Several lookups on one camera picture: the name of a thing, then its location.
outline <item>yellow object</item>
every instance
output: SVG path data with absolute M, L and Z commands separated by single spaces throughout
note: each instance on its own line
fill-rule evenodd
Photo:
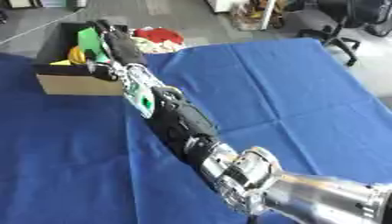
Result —
M 86 64 L 86 56 L 78 46 L 73 47 L 68 54 L 68 59 L 76 65 Z
M 51 63 L 51 66 L 71 66 L 71 61 L 69 59 L 55 61 Z

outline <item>chair wheel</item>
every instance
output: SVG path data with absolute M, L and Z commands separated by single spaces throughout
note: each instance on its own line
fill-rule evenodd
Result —
M 347 65 L 348 67 L 352 67 L 352 66 L 355 64 L 355 62 L 357 62 L 357 59 L 350 59 L 350 60 L 346 63 L 346 65 Z
M 354 50 L 354 51 L 358 50 L 358 48 L 360 47 L 360 45 L 361 45 L 360 43 L 354 44 L 353 47 L 352 47 L 353 50 Z
M 323 32 L 332 32 L 333 28 L 330 25 L 326 25 L 323 27 Z

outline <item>white cabinet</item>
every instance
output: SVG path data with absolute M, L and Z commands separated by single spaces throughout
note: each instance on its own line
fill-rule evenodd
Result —
M 230 11 L 232 4 L 248 3 L 249 0 L 207 0 L 214 12 Z

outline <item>cable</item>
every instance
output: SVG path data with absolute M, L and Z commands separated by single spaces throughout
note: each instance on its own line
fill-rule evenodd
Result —
M 13 39 L 17 39 L 17 38 L 19 38 L 19 37 L 22 37 L 22 36 L 24 36 L 24 35 L 26 35 L 26 34 L 28 34 L 28 33 L 35 32 L 36 30 L 39 30 L 39 29 L 41 29 L 41 28 L 45 28 L 45 27 L 47 27 L 48 25 L 57 23 L 57 22 L 59 22 L 59 21 L 61 21 L 61 20 L 64 20 L 64 19 L 66 19 L 66 18 L 70 18 L 71 16 L 76 15 L 76 14 L 78 14 L 78 13 L 84 11 L 84 10 L 85 10 L 85 9 L 77 10 L 76 12 L 74 12 L 74 13 L 72 13 L 72 14 L 69 14 L 69 15 L 66 15 L 66 16 L 64 16 L 64 17 L 58 18 L 58 19 L 56 19 L 56 20 L 53 20 L 52 22 L 49 22 L 49 23 L 47 23 L 47 24 L 43 24 L 43 25 L 41 25 L 41 26 L 35 27 L 35 28 L 30 29 L 30 30 L 28 30 L 28 31 L 25 31 L 25 32 L 19 33 L 19 34 L 15 35 L 15 36 L 12 36 L 12 37 L 10 37 L 10 38 L 7 38 L 6 40 L 3 40 L 3 41 L 0 42 L 0 46 L 3 45 L 3 44 L 5 44 L 5 43 L 8 43 L 8 42 L 12 41 Z

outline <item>green object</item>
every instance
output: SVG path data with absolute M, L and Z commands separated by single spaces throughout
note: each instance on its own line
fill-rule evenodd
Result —
M 147 109 L 149 109 L 149 108 L 151 107 L 151 102 L 150 102 L 147 98 L 145 98 L 145 97 L 143 97 L 143 99 L 142 99 L 142 104 L 143 104 Z
M 100 36 L 93 27 L 78 32 L 79 48 L 83 52 L 92 50 L 96 55 L 96 62 L 108 62 L 109 58 L 106 56 L 105 52 L 103 52 L 101 44 Z

